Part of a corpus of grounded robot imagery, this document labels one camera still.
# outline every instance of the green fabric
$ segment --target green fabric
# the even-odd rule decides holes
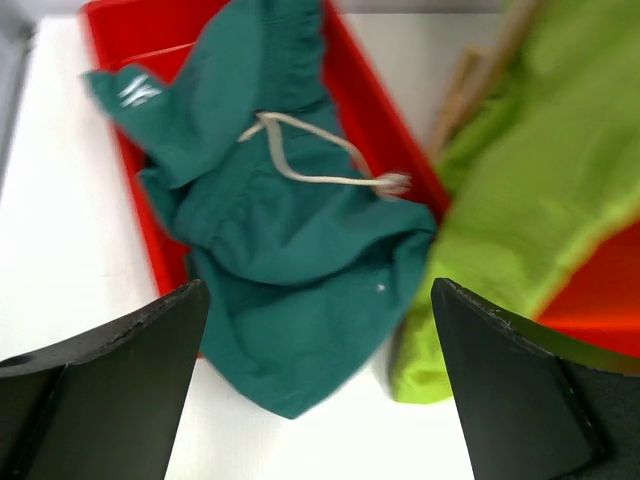
[[[551,1],[496,95],[448,148],[440,173],[455,204],[408,315],[397,400],[450,395],[435,278],[536,318],[597,245],[638,219],[639,27],[640,2]]]
[[[193,247],[211,290],[204,356],[240,393],[289,418],[330,395],[394,330],[435,230],[422,205],[284,178],[264,130],[237,142],[257,110],[342,136],[321,82],[322,5],[233,1],[175,83],[153,80],[160,93],[136,107],[119,94],[140,67],[88,75],[103,108],[154,162],[141,174],[149,197],[169,232]],[[282,129],[294,170],[359,177],[340,147]]]

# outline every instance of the green cloth bag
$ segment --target green cloth bag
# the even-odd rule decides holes
[[[639,27],[640,2],[551,1],[445,152],[440,177],[455,203],[408,314],[396,400],[451,394],[429,298],[436,278],[535,319],[599,244],[638,219]]]
[[[211,291],[202,353],[240,393],[288,418],[329,396],[392,333],[435,233],[423,205],[286,178],[270,151],[273,124],[238,141],[265,111],[343,136],[321,81],[323,10],[320,0],[234,0],[172,85],[138,66],[87,76],[148,153],[141,180]],[[290,125],[280,133],[295,171],[361,180],[343,147]]]

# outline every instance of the gray background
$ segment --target gray background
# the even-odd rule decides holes
[[[15,2],[31,18],[46,13],[68,13],[83,0],[0,0]],[[349,11],[476,13],[498,11],[504,0],[338,0]]]
[[[22,17],[0,0],[0,187],[31,30]]]

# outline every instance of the red plastic bin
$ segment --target red plastic bin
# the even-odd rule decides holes
[[[94,0],[81,16],[97,68],[116,71],[138,63],[166,82],[176,76],[200,31],[228,0]],[[427,204],[438,221],[448,197],[400,120],[335,7],[327,2],[324,74],[339,105],[346,136],[364,154],[374,175],[408,173],[407,198]],[[187,281],[183,257],[155,222],[135,176],[144,154],[116,132],[124,168],[161,294]],[[640,357],[640,222],[605,242],[538,319],[570,336]]]
[[[96,68],[116,71],[144,65],[171,82],[205,24],[228,0],[96,0],[81,16],[88,27]],[[442,219],[448,197],[423,152],[407,131],[334,6],[327,2],[324,75],[339,105],[346,136],[363,153],[374,175],[411,175],[407,198],[427,204]],[[136,180],[144,154],[121,132],[117,140],[160,294],[187,281],[186,247],[172,241],[155,222]]]

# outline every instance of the drawstring bag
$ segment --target drawstring bag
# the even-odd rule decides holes
[[[288,418],[398,325],[435,233],[423,205],[389,199],[402,172],[352,165],[363,160],[321,82],[322,13],[320,0],[234,0],[172,85],[137,66],[87,75],[147,152],[141,181],[211,291],[202,353]]]
[[[441,178],[455,203],[407,318],[397,400],[450,395],[434,279],[538,319],[603,242],[640,219],[639,25],[638,2],[550,1],[494,96],[445,150]],[[628,280],[640,286],[637,272]]]

